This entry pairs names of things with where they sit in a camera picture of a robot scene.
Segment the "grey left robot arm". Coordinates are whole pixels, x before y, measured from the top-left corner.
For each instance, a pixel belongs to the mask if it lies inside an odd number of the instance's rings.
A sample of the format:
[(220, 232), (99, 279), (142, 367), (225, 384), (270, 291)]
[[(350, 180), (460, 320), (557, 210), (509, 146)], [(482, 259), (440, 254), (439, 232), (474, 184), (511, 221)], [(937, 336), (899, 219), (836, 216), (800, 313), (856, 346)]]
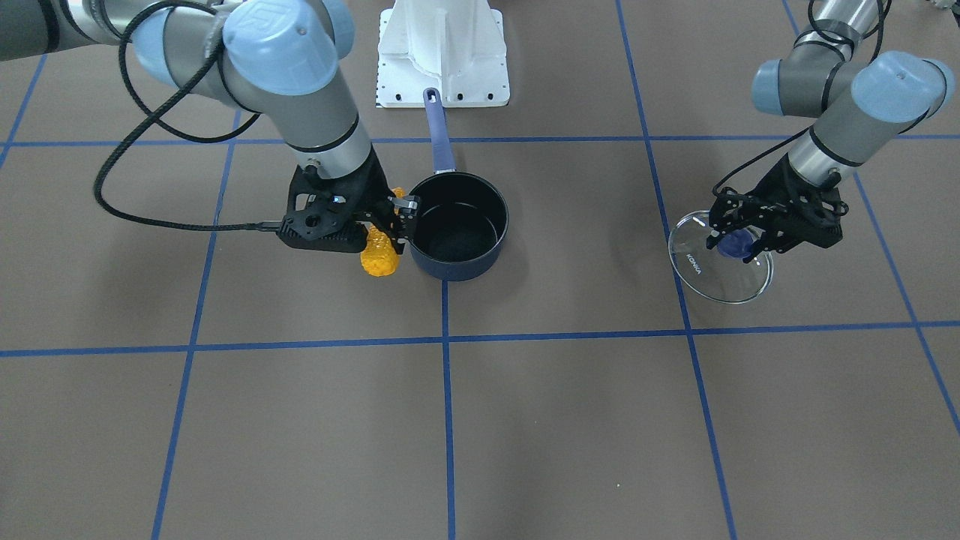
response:
[(943, 62), (881, 50), (889, 1), (826, 1), (807, 7), (790, 54), (762, 64), (751, 85), (761, 112), (812, 119), (787, 153), (740, 193), (713, 188), (707, 249), (748, 263), (799, 244), (830, 248), (849, 208), (839, 185), (898, 134), (931, 119), (956, 92)]

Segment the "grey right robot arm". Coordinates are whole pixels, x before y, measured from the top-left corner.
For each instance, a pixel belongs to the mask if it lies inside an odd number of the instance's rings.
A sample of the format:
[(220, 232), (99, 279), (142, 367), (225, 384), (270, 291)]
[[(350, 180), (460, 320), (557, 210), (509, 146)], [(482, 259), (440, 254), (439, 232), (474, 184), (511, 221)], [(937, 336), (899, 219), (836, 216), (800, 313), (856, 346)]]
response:
[[(356, 27), (341, 1), (4, 1), (2, 59), (88, 45), (117, 49), (118, 68), (143, 119), (94, 178), (103, 211), (150, 227), (274, 233), (291, 248), (362, 253), (377, 230), (395, 255), (417, 225), (418, 199), (394, 194), (339, 64)], [(268, 119), (297, 160), (281, 219), (185, 224), (141, 217), (105, 199), (107, 176), (150, 127), (192, 140), (164, 121), (188, 95), (250, 113), (225, 143)]]

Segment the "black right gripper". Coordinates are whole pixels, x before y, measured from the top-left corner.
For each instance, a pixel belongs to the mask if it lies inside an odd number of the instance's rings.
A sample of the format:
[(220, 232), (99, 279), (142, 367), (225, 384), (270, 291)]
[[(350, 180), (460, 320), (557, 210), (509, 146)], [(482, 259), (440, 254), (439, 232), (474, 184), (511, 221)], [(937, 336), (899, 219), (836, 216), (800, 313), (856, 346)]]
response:
[(354, 219), (384, 233), (398, 256), (405, 251), (405, 220), (417, 220), (421, 214), (419, 196), (394, 196), (390, 191), (380, 158), (371, 146), (363, 151), (331, 150), (303, 157), (292, 177), (289, 199), (301, 194), (344, 204)]

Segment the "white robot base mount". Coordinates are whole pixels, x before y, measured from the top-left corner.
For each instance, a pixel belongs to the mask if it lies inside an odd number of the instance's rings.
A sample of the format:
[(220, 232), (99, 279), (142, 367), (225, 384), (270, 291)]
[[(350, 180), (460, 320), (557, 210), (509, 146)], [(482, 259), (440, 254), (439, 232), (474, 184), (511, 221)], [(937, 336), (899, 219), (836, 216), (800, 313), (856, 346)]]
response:
[(397, 1), (378, 17), (375, 106), (423, 107), (433, 88), (445, 107), (511, 100), (504, 19), (487, 1)]

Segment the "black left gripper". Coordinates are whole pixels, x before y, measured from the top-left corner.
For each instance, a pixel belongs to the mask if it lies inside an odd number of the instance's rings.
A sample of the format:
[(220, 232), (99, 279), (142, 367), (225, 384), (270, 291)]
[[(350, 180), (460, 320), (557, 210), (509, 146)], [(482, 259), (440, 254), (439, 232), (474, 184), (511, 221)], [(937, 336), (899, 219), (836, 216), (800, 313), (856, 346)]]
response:
[(826, 184), (816, 187), (783, 157), (745, 193), (718, 187), (707, 216), (711, 229), (706, 237), (707, 250), (747, 250), (742, 263), (750, 263), (763, 252), (785, 253), (796, 246), (796, 237), (789, 229), (789, 213), (799, 213), (821, 226), (836, 220), (841, 225), (849, 205), (840, 196), (840, 180), (837, 171), (830, 171)]

